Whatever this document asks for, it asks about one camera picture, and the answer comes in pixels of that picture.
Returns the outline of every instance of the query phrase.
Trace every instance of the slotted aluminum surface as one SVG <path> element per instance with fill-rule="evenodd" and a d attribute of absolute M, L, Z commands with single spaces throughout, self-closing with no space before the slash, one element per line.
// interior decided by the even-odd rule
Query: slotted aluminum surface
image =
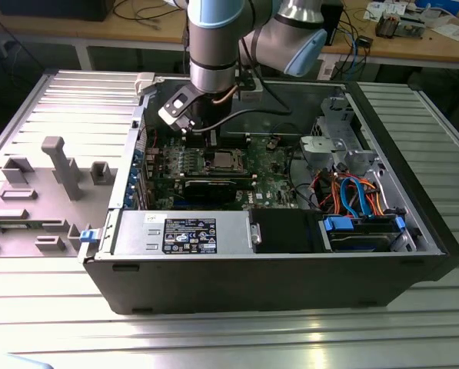
<path fill-rule="evenodd" d="M 459 268 L 386 308 L 119 316 L 74 258 L 0 259 L 0 351 L 63 369 L 456 367 Z"/>
<path fill-rule="evenodd" d="M 65 154 L 79 168 L 89 169 L 93 161 L 118 168 L 138 105 L 136 78 L 135 73 L 86 71 L 43 76 L 1 136 L 0 169 L 11 155 L 25 156 L 36 168 L 53 168 L 41 150 L 46 136 L 62 136 Z M 0 189 L 3 181 L 0 170 Z"/>
<path fill-rule="evenodd" d="M 459 134 L 422 92 L 360 83 L 385 128 L 459 242 Z"/>

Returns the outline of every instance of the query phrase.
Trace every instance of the power cord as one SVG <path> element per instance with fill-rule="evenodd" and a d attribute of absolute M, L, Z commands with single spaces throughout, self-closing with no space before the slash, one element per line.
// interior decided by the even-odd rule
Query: power cord
<path fill-rule="evenodd" d="M 4 26 L 4 24 L 2 22 L 0 22 L 0 27 L 2 27 L 2 29 L 9 35 L 12 37 L 12 39 L 17 42 L 21 47 L 22 47 L 22 50 L 24 50 L 30 57 L 32 60 L 34 60 L 36 62 L 37 65 L 39 65 L 39 68 L 44 71 L 45 70 L 45 67 L 43 66 L 42 63 L 39 62 L 39 60 L 37 58 L 35 58 L 35 56 L 12 34 L 12 32 L 10 32 L 7 27 Z"/>
<path fill-rule="evenodd" d="M 211 125 L 210 127 L 205 127 L 205 128 L 199 128 L 199 129 L 192 129 L 191 131 L 194 132 L 194 133 L 202 133 L 202 132 L 207 132 L 207 131 L 211 131 L 212 129 L 214 128 L 217 128 L 217 127 L 220 127 L 221 125 L 227 123 L 228 121 L 230 121 L 231 119 L 234 119 L 236 117 L 238 117 L 239 115 L 243 115 L 243 114 L 247 114 L 247 113 L 265 113 L 265 114 L 273 114 L 273 115 L 291 115 L 292 114 L 292 110 L 288 107 L 288 105 L 265 83 L 265 81 L 263 80 L 263 78 L 261 77 L 260 73 L 257 71 L 255 65 L 254 65 L 254 61 L 251 59 L 251 56 L 250 56 L 250 52 L 248 50 L 248 47 L 246 45 L 246 42 L 244 41 L 244 39 L 242 38 L 241 39 L 241 44 L 243 46 L 243 49 L 244 49 L 244 53 L 246 54 L 246 58 L 248 59 L 248 62 L 250 63 L 250 67 L 251 67 L 251 70 L 253 71 L 254 75 L 256 75 L 256 77 L 258 78 L 258 80 L 260 81 L 261 83 L 261 86 L 265 89 L 265 91 L 267 91 L 275 100 L 277 100 L 277 102 L 282 105 L 285 110 L 282 111 L 282 110 L 274 110 L 274 109 L 260 109 L 260 108 L 256 108 L 256 109 L 243 109 L 243 110 L 240 110 L 240 111 L 236 111 L 235 113 L 231 114 L 231 115 L 228 115 L 226 118 L 223 118 L 221 119 L 220 121 L 218 121 L 217 123 Z"/>

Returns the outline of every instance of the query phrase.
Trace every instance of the desk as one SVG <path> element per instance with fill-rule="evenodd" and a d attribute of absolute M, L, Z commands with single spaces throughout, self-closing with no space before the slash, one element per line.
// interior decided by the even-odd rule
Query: desk
<path fill-rule="evenodd" d="M 135 0 L 135 7 L 161 5 L 162 0 Z M 157 15 L 174 8 L 166 5 L 142 13 L 144 16 Z M 131 7 L 126 5 L 118 10 L 120 14 L 133 17 Z M 5 16 L 0 13 L 0 21 L 22 42 L 72 45 L 77 52 L 81 69 L 92 70 L 94 65 L 89 57 L 89 46 L 111 48 L 140 48 L 154 50 L 183 50 L 181 37 L 185 28 L 185 13 L 174 12 L 159 18 L 156 31 L 147 25 L 121 19 L 110 13 L 104 22 L 86 22 L 74 19 L 36 18 Z M 12 38 L 0 27 L 0 42 Z"/>
<path fill-rule="evenodd" d="M 351 18 L 352 25 L 358 29 L 360 35 L 374 39 L 368 63 L 459 69 L 459 42 L 430 29 L 426 29 L 422 39 L 376 37 L 374 33 L 376 23 L 366 22 L 362 19 L 364 12 L 360 11 L 368 3 L 368 0 L 345 1 L 346 11 Z M 323 49 L 324 62 L 318 79 L 329 79 L 335 63 L 345 60 L 350 51 L 350 46 L 345 41 L 346 37 L 341 34 L 335 35 L 333 45 Z"/>
<path fill-rule="evenodd" d="M 450 40 L 431 30 L 426 30 L 421 40 L 412 38 L 377 38 L 374 22 L 361 22 L 353 14 L 363 8 L 367 0 L 346 0 L 353 25 L 362 35 L 374 39 L 371 64 L 410 65 L 432 68 L 459 69 L 459 42 Z M 162 4 L 162 0 L 136 0 L 136 7 Z M 131 16 L 131 8 L 125 6 L 121 14 Z M 362 12 L 356 14 L 362 19 Z M 184 12 L 175 12 L 159 19 L 161 30 L 128 21 L 110 14 L 104 22 L 84 22 L 69 19 L 15 17 L 0 15 L 2 23 L 23 42 L 66 44 L 75 47 L 81 68 L 92 70 L 94 65 L 88 54 L 89 46 L 113 48 L 140 48 L 181 51 L 181 37 L 185 26 Z M 0 27 L 0 41 L 11 40 Z M 349 52 L 343 35 L 336 35 L 334 44 L 323 49 L 318 79 L 330 79 L 335 63 L 345 60 Z"/>

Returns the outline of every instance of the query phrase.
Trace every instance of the metal bracket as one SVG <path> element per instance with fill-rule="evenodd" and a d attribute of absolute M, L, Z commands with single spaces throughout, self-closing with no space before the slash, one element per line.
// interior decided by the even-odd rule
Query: metal bracket
<path fill-rule="evenodd" d="M 261 243 L 260 224 L 257 223 L 250 226 L 250 236 L 252 244 Z"/>
<path fill-rule="evenodd" d="M 204 94 L 204 92 L 199 91 L 192 84 L 185 85 L 159 109 L 158 114 L 175 131 L 180 129 L 187 131 L 195 123 L 184 116 L 184 114 L 190 105 Z"/>
<path fill-rule="evenodd" d="M 113 209 L 108 212 L 105 228 L 99 244 L 99 252 L 101 254 L 110 254 L 113 249 L 113 242 L 118 233 L 118 223 L 120 220 L 120 209 Z"/>
<path fill-rule="evenodd" d="M 150 94 L 151 92 L 155 91 L 157 88 L 157 84 L 152 84 L 154 81 L 154 73 L 139 73 L 137 75 L 137 79 L 135 79 L 135 93 L 137 96 L 142 96 L 146 94 Z"/>
<path fill-rule="evenodd" d="M 364 176 L 377 158 L 378 154 L 375 151 L 351 150 L 345 154 L 344 161 L 352 173 Z"/>

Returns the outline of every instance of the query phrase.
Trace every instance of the blue latch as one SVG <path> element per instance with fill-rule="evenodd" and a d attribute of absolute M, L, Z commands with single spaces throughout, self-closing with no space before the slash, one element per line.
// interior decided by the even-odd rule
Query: blue latch
<path fill-rule="evenodd" d="M 81 242 L 90 242 L 92 244 L 99 242 L 101 240 L 102 228 L 88 229 L 87 231 L 82 231 L 79 236 Z"/>
<path fill-rule="evenodd" d="M 396 217 L 395 222 L 397 223 L 397 226 L 400 228 L 401 231 L 405 229 L 405 221 L 402 217 Z"/>
<path fill-rule="evenodd" d="M 353 231 L 354 224 L 347 217 L 328 217 L 324 220 L 324 229 L 326 231 Z"/>

